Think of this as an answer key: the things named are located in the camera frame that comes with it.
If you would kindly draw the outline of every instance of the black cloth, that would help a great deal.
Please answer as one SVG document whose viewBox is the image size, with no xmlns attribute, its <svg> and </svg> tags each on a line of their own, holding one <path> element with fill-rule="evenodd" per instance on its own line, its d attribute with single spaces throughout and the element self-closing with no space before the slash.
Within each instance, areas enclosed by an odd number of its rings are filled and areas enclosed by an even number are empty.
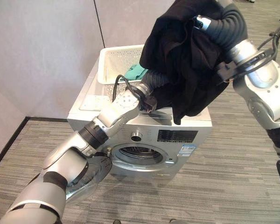
<svg viewBox="0 0 280 224">
<path fill-rule="evenodd" d="M 165 74 L 170 83 L 152 93 L 157 109 L 171 106 L 174 122 L 196 116 L 226 87 L 218 84 L 214 67 L 222 61 L 221 49 L 201 31 L 193 28 L 196 15 L 221 18 L 213 0 L 176 0 L 159 17 L 147 39 L 140 65 Z"/>
</svg>

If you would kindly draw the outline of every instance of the washing machine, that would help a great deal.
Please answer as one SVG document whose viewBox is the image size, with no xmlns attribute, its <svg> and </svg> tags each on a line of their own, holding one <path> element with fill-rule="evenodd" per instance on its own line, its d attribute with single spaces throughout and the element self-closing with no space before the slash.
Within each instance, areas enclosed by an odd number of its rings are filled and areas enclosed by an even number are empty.
<svg viewBox="0 0 280 224">
<path fill-rule="evenodd" d="M 110 103 L 112 91 L 97 81 L 98 62 L 88 76 L 67 120 L 79 131 Z M 140 114 L 127 124 L 100 151 L 112 159 L 111 174 L 171 179 L 212 130 L 208 109 L 195 117 L 185 116 L 181 125 L 173 122 L 172 109 Z"/>
</svg>

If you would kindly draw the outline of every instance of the sticker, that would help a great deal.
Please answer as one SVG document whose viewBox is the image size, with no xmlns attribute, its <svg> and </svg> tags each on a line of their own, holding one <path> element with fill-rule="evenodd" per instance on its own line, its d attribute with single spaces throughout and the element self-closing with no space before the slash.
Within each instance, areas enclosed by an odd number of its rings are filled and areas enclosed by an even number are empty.
<svg viewBox="0 0 280 224">
<path fill-rule="evenodd" d="M 196 145 L 183 145 L 177 156 L 190 156 L 196 147 Z"/>
</svg>

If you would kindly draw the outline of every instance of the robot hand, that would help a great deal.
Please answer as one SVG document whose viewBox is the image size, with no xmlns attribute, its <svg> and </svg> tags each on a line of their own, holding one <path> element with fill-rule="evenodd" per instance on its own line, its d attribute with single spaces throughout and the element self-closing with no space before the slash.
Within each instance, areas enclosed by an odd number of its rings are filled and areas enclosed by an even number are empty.
<svg viewBox="0 0 280 224">
<path fill-rule="evenodd" d="M 280 38 L 280 28 L 271 33 L 273 49 L 261 51 L 247 38 L 245 20 L 232 0 L 218 0 L 223 19 L 197 16 L 195 26 L 219 46 L 231 63 L 221 63 L 218 74 L 223 81 L 233 80 L 234 90 L 247 102 L 250 112 L 266 129 L 280 157 L 280 66 L 274 61 Z M 280 160 L 277 162 L 280 175 Z"/>
</svg>

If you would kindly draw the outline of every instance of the black flexible hose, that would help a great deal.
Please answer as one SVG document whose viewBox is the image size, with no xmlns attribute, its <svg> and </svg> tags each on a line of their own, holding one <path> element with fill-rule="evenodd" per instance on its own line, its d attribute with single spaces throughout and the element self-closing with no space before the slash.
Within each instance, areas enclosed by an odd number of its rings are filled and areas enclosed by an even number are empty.
<svg viewBox="0 0 280 224">
<path fill-rule="evenodd" d="M 169 83 L 169 79 L 163 73 L 155 70 L 148 70 L 140 83 L 145 84 L 150 91 L 153 91 L 154 89 Z"/>
<path fill-rule="evenodd" d="M 248 38 L 247 25 L 235 4 L 230 4 L 223 10 L 222 18 L 222 20 L 210 19 L 211 23 L 205 33 L 228 52 Z"/>
</svg>

